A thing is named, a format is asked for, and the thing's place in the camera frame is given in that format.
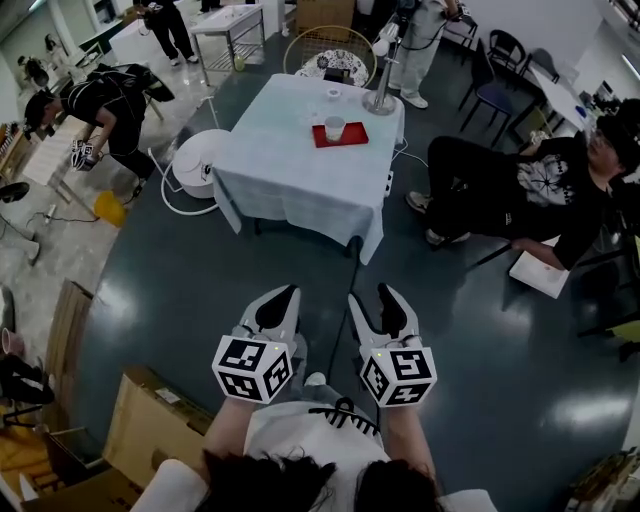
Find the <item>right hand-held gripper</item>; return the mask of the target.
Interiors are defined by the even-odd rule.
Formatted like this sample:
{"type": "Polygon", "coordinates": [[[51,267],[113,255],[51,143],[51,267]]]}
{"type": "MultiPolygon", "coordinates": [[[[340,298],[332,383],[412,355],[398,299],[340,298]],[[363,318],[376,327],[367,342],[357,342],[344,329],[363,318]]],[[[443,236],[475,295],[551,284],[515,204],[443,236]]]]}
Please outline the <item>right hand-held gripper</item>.
{"type": "Polygon", "coordinates": [[[361,381],[380,408],[419,405],[438,380],[432,350],[422,345],[418,317],[407,300],[386,283],[377,291],[382,332],[392,341],[384,346],[360,298],[348,295],[353,336],[364,347],[361,381]]]}

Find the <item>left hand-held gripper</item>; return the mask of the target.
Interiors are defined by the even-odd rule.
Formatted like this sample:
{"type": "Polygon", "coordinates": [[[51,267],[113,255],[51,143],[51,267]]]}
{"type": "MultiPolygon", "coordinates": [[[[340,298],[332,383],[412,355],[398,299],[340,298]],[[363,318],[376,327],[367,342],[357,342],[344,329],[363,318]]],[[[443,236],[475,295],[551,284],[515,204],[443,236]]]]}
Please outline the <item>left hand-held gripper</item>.
{"type": "Polygon", "coordinates": [[[221,338],[212,371],[228,398],[271,403],[295,375],[301,290],[273,289],[251,302],[230,335],[221,338]]]}

